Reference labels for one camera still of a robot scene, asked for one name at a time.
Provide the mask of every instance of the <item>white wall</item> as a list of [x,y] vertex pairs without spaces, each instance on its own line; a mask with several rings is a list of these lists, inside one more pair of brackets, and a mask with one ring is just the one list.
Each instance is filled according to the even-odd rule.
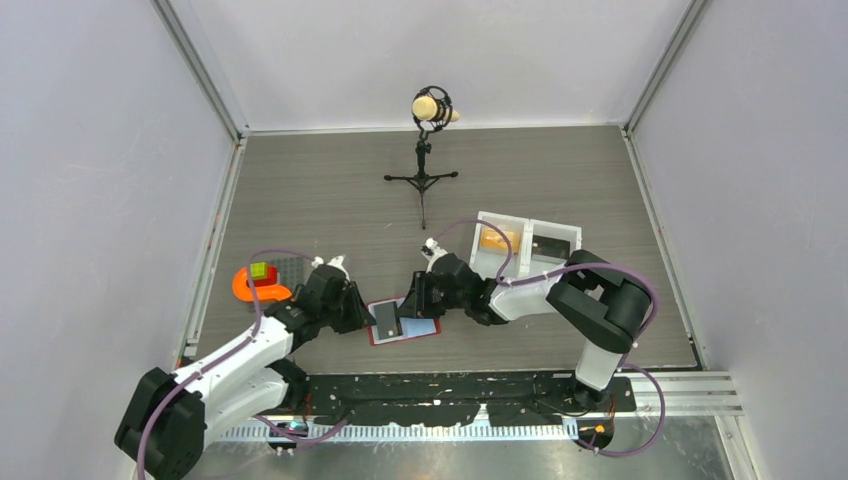
[[623,123],[689,0],[190,1],[253,130]]
[[765,478],[845,478],[848,3],[713,2],[636,133]]
[[128,478],[113,436],[173,365],[232,142],[150,2],[4,2],[0,478]]

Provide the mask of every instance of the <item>microphone stand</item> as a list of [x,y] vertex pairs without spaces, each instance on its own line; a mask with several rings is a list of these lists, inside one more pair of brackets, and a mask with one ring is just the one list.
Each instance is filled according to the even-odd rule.
[[383,176],[386,181],[406,180],[410,185],[412,185],[413,188],[415,188],[415,190],[418,191],[418,195],[421,198],[421,230],[427,229],[427,218],[424,215],[424,193],[429,190],[430,187],[432,187],[436,182],[443,178],[456,178],[459,176],[459,172],[456,171],[451,173],[443,173],[441,175],[428,175],[427,172],[424,171],[424,163],[426,161],[425,157],[428,153],[430,153],[430,150],[432,150],[433,148],[433,146],[427,142],[427,139],[429,138],[431,133],[441,131],[445,127],[445,125],[447,125],[451,117],[451,112],[453,111],[453,107],[450,106],[450,97],[447,95],[447,92],[445,92],[439,87],[427,87],[418,92],[418,95],[416,95],[415,98],[424,95],[432,97],[433,95],[430,94],[431,89],[438,89],[444,94],[444,97],[439,101],[443,102],[446,105],[447,114],[445,115],[444,112],[442,113],[443,119],[440,122],[430,122],[431,124],[433,124],[434,127],[432,131],[425,130],[421,126],[421,121],[418,120],[418,118],[416,118],[415,116],[413,116],[416,125],[418,125],[418,129],[421,131],[421,133],[418,134],[418,143],[415,145],[415,155],[418,157],[418,173],[411,177],[396,177],[392,175]]

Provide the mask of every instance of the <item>phone screen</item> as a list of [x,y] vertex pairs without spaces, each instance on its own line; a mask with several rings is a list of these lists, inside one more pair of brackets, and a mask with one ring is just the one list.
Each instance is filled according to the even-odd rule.
[[374,305],[374,319],[377,321],[378,340],[397,337],[403,333],[397,317],[397,303],[393,301]]

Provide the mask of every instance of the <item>microphone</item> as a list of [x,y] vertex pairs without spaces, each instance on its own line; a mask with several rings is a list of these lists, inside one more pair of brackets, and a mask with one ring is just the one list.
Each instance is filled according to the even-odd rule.
[[455,122],[459,120],[459,112],[455,109],[451,112],[451,117],[446,119],[448,106],[441,98],[436,99],[429,96],[418,97],[412,102],[412,114],[415,118],[422,122],[438,123],[444,121]]

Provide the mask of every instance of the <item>orange plate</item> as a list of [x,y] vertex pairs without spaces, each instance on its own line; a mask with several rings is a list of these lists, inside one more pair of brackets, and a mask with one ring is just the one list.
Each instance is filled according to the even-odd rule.
[[[260,302],[281,301],[291,297],[291,290],[279,284],[256,287]],[[252,302],[253,295],[247,286],[247,269],[242,267],[233,277],[233,294],[242,302]]]

